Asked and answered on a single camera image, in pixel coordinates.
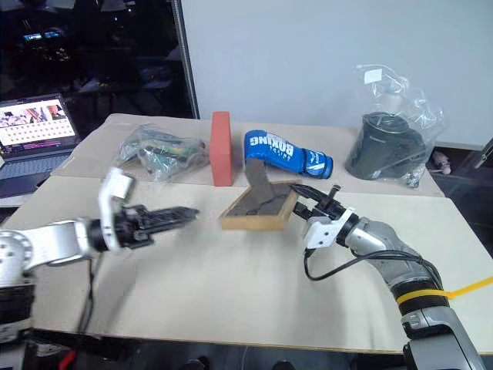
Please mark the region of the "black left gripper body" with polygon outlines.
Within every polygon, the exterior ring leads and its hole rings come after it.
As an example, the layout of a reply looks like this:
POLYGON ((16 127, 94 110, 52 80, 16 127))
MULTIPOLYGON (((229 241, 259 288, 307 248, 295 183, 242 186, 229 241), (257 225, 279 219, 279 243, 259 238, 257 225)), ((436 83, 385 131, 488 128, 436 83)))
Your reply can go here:
POLYGON ((124 207, 114 218, 116 238, 124 248, 136 249, 153 244, 149 229, 149 211, 143 205, 124 207))

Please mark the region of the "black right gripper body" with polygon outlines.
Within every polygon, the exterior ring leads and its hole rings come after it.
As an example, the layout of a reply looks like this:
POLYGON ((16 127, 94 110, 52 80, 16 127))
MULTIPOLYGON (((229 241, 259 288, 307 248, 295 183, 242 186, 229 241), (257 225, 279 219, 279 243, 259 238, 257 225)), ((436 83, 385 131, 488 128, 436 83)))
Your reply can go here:
POLYGON ((313 199, 316 204, 311 211, 312 217, 328 217, 330 220, 339 220, 346 208, 337 200, 334 199, 338 191, 340 191, 340 185, 333 185, 329 193, 324 193, 315 189, 313 199))

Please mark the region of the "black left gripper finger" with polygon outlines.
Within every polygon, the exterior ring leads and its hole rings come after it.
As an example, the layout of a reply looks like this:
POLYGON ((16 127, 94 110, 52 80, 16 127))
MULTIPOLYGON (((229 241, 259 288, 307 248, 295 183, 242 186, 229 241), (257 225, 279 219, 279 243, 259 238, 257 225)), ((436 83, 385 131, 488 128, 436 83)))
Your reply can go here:
POLYGON ((149 211, 150 220, 195 220, 200 212, 195 208, 171 207, 149 211))
POLYGON ((157 234, 185 227, 195 220, 196 217, 147 217, 144 220, 144 231, 148 234, 157 234))

